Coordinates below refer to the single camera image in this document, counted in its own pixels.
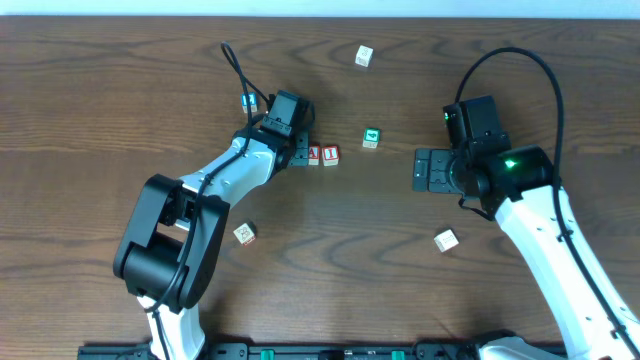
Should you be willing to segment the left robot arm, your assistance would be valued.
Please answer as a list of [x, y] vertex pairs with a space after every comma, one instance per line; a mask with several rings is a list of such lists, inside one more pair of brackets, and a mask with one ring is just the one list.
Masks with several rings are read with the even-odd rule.
[[315, 121], [311, 101], [286, 91], [269, 99], [229, 148], [200, 170], [144, 184], [113, 262], [143, 306], [155, 359], [197, 359], [206, 344], [198, 302], [215, 271], [230, 210], [301, 151]]

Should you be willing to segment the red letter I block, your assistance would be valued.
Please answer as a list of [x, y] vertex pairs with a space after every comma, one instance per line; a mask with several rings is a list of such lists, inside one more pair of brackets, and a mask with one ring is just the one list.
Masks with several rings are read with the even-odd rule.
[[321, 154], [324, 166], [336, 166], [339, 164], [340, 153], [337, 146], [325, 146], [322, 148]]

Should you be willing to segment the red letter A block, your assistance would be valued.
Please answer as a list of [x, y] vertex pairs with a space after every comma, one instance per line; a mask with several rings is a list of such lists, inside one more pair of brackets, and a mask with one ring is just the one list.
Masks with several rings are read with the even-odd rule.
[[318, 166], [319, 163], [320, 163], [320, 147], [318, 145], [310, 146], [308, 150], [308, 165]]

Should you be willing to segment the blue number 2 block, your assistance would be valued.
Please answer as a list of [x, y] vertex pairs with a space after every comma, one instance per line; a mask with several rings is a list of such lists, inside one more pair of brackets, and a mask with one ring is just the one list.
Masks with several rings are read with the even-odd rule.
[[244, 113], [257, 113], [258, 112], [258, 99], [255, 92], [249, 92], [247, 96], [241, 96], [241, 105]]

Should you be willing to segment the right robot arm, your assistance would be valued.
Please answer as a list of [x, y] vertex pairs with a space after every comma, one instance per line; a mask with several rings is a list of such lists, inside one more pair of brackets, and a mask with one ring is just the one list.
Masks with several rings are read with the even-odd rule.
[[584, 238], [554, 166], [537, 145], [515, 148], [484, 96], [443, 109], [446, 149], [415, 152], [416, 192], [477, 200], [515, 244], [561, 331], [570, 359], [636, 359], [639, 320]]

